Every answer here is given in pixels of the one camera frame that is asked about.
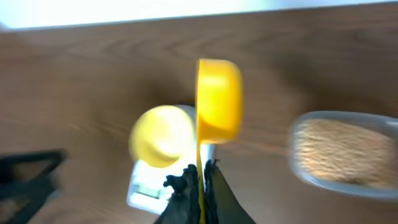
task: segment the yellow measuring cup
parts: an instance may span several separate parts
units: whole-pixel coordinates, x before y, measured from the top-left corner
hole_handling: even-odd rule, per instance
[[[242,79],[239,68],[227,60],[198,61],[196,118],[199,204],[205,223],[200,144],[221,144],[234,139],[242,120]]]

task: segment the wooden table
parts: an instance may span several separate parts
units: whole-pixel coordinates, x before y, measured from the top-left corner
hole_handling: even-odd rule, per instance
[[[312,187],[287,164],[289,127],[307,111],[398,116],[390,3],[0,35],[0,152],[69,152],[63,194],[31,223],[153,222],[126,204],[130,128],[153,106],[193,99],[198,58],[243,72],[243,129],[216,156],[255,221],[397,222],[398,203]]]

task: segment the clear container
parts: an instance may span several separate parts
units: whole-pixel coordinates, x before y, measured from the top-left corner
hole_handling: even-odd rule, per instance
[[[299,149],[296,148],[297,133],[300,131],[300,124],[308,119],[331,119],[341,121],[348,124],[353,124],[363,128],[371,129],[379,133],[385,134],[392,139],[397,139],[398,133],[398,119],[387,116],[354,113],[343,111],[315,111],[302,115],[296,120],[293,125],[291,133],[291,155],[289,157],[289,165],[295,175],[309,184],[321,187],[335,192],[355,195],[360,197],[369,197],[377,199],[398,199],[398,189],[375,189],[371,187],[364,187],[355,184],[347,184],[341,182],[334,182],[329,180],[321,180],[306,172],[296,160],[296,154]]]

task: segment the white scale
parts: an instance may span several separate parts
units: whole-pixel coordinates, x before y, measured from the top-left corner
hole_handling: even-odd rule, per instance
[[[178,105],[178,107],[187,112],[192,118],[195,117],[195,109],[191,106]],[[192,145],[193,147],[190,152],[186,153],[180,160],[166,168],[156,168],[148,165],[142,160],[137,161],[134,164],[131,174],[129,191],[127,193],[127,204],[133,208],[161,214],[165,210],[169,203],[169,198],[174,192],[171,186],[163,187],[166,176],[181,176],[183,170],[187,168],[189,164],[196,165],[196,140],[192,142]],[[213,150],[214,145],[212,144],[201,145],[200,155],[203,169],[205,168],[206,162],[213,158]]]

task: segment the yellow cup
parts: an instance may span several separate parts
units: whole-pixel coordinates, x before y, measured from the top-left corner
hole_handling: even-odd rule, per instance
[[[164,168],[193,150],[191,117],[176,106],[157,106],[145,112],[130,135],[130,152],[152,167]]]
[[[197,135],[201,143],[233,140],[242,122],[242,78],[227,60],[201,59],[197,77]]]

